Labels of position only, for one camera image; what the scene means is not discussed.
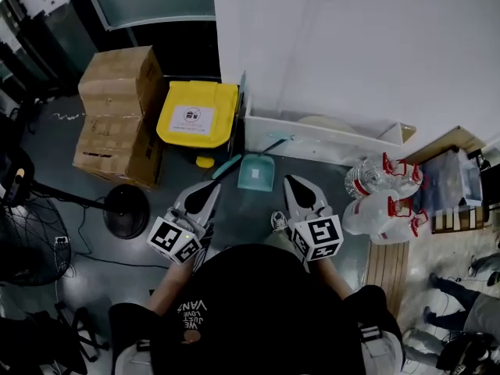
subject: teal dustpan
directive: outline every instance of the teal dustpan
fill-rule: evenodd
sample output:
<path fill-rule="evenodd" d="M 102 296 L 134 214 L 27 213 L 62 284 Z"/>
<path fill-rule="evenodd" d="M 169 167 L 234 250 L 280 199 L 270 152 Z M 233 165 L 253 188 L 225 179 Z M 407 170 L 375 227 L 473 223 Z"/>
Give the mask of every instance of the teal dustpan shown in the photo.
<path fill-rule="evenodd" d="M 254 191 L 273 191 L 274 160 L 267 155 L 247 154 L 241 161 L 240 189 Z"/>

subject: yellow trash bin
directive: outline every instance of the yellow trash bin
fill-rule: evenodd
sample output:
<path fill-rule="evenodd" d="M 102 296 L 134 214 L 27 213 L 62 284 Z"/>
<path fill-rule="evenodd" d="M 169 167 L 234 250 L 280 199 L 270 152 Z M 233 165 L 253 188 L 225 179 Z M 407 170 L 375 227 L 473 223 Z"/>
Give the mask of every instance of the yellow trash bin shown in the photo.
<path fill-rule="evenodd" d="M 229 141 L 237 108 L 235 84 L 171 81 L 156 132 L 166 143 L 203 149 L 197 161 L 207 168 L 210 150 Z"/>

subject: water bottle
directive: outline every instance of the water bottle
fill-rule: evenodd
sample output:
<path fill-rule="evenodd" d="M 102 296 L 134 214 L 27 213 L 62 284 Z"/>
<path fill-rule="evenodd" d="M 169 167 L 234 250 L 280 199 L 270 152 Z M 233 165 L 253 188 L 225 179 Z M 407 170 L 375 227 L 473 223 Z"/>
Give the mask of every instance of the water bottle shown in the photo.
<path fill-rule="evenodd" d="M 345 176 L 345 189 L 353 198 L 378 191 L 395 189 L 399 198 L 408 198 L 418 191 L 423 174 L 418 166 L 405 160 L 390 160 L 387 153 L 370 157 L 353 166 Z"/>
<path fill-rule="evenodd" d="M 412 215 L 409 218 L 397 218 L 389 229 L 380 234 L 371 235 L 370 240 L 376 245 L 393 245 L 395 243 L 412 241 L 419 237 L 422 226 L 428 220 L 429 216 L 424 209 L 418 214 L 412 211 Z"/>
<path fill-rule="evenodd" d="M 423 181 L 420 168 L 417 165 L 413 166 L 400 162 L 398 164 L 398 173 L 403 173 L 403 175 L 394 178 L 392 187 L 398 192 L 399 198 L 408 198 L 414 195 Z"/>
<path fill-rule="evenodd" d="M 379 155 L 369 157 L 347 172 L 345 189 L 353 198 L 392 189 L 398 167 L 398 162 L 391 161 L 387 153 L 381 157 Z"/>
<path fill-rule="evenodd" d="M 397 191 L 379 191 L 349 204 L 342 217 L 342 227 L 350 234 L 382 234 L 399 217 L 409 217 L 410 207 L 410 200 L 400 200 Z"/>

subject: wooden pallet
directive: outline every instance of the wooden pallet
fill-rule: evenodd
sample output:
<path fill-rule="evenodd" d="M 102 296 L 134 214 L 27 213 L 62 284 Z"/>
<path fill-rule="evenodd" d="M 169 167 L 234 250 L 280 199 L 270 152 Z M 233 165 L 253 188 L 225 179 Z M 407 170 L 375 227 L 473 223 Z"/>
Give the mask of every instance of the wooden pallet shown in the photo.
<path fill-rule="evenodd" d="M 384 289 L 387 308 L 397 319 L 406 283 L 409 242 L 395 245 L 370 243 L 365 284 Z"/>

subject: fan base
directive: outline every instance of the fan base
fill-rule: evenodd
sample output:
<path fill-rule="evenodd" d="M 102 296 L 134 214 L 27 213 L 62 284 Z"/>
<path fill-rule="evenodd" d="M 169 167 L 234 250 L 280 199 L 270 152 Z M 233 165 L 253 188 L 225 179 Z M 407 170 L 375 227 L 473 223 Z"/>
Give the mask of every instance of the fan base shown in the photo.
<path fill-rule="evenodd" d="M 115 187 L 106 197 L 105 204 L 123 210 L 122 213 L 104 211 L 104 223 L 113 236 L 134 239 L 148 226 L 148 199 L 138 187 L 129 184 Z"/>

